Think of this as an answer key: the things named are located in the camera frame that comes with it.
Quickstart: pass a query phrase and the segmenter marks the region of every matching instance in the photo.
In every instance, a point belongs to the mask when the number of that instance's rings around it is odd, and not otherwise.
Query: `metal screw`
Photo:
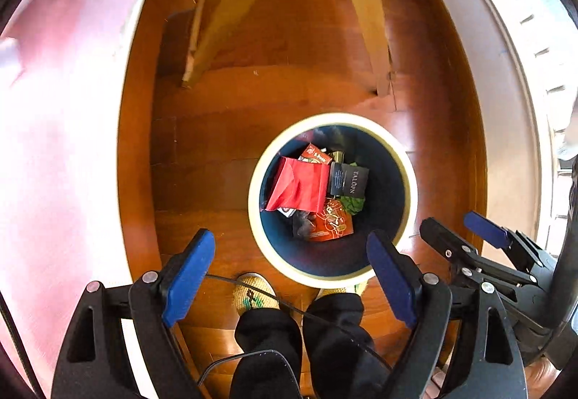
[[[425,274],[424,282],[426,282],[428,285],[437,285],[439,278],[436,274]]]
[[[482,283],[482,289],[489,295],[496,290],[490,282]]]
[[[146,274],[143,275],[143,282],[145,283],[156,282],[157,278],[158,278],[157,272],[151,270],[150,272],[146,272]]]
[[[99,288],[100,283],[98,282],[90,282],[88,285],[86,285],[86,291],[88,291],[89,293],[94,293]]]

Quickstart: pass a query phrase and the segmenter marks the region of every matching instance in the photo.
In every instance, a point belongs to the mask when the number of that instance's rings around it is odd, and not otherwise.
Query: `green leaf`
[[[341,202],[343,208],[347,213],[354,215],[363,210],[365,198],[353,198],[341,196],[339,197],[339,201]]]

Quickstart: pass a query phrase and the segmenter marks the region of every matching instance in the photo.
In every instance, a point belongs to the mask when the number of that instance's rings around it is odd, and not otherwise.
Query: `red box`
[[[327,164],[281,157],[265,210],[274,211],[283,207],[320,212],[325,203],[328,181]]]
[[[323,153],[317,146],[313,143],[309,143],[307,148],[301,153],[299,160],[304,160],[306,162],[317,162],[319,164],[329,164],[332,157],[326,153]]]

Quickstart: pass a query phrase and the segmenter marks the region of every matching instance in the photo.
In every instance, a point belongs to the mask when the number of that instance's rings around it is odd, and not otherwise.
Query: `pink wall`
[[[118,215],[118,113],[143,0],[27,0],[2,37],[0,289],[44,391],[86,283],[131,283]],[[0,342],[14,363],[10,337]]]

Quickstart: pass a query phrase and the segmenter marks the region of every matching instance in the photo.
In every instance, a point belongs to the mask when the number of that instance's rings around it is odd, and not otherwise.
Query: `orange snack wrapper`
[[[310,241],[324,242],[353,234],[353,220],[339,200],[326,198],[323,211],[315,214]]]

